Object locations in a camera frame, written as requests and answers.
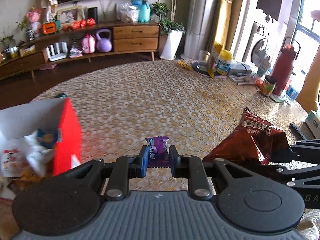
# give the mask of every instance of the photo frame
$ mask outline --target photo frame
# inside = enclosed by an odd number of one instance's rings
[[[61,26],[71,25],[74,21],[82,19],[82,6],[73,6],[57,10],[57,20],[60,20]]]

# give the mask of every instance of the oreo logo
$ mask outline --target oreo logo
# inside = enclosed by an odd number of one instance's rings
[[[243,121],[242,122],[242,126],[243,127],[248,127],[248,128],[249,127],[254,127],[254,128],[257,128],[257,129],[259,129],[261,131],[267,129],[267,135],[271,135],[271,132],[272,132],[270,127],[268,127],[266,125],[263,125],[261,123],[256,123],[256,122],[252,122],[252,121]]]

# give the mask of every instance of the white flower pot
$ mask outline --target white flower pot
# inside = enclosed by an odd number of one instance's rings
[[[164,49],[160,55],[160,58],[167,60],[175,59],[175,55],[180,44],[181,38],[181,31],[172,31],[171,33],[169,33],[167,41],[164,45]]]

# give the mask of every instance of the black cylinder speaker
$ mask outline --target black cylinder speaker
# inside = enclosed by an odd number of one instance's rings
[[[94,19],[98,23],[98,7],[88,8],[88,19]]]

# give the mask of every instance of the white router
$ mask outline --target white router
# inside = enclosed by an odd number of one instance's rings
[[[68,56],[68,45],[64,41],[56,42],[54,46],[53,44],[51,44],[50,48],[46,47],[45,49],[47,51],[49,61],[56,61],[59,59],[66,58]]]

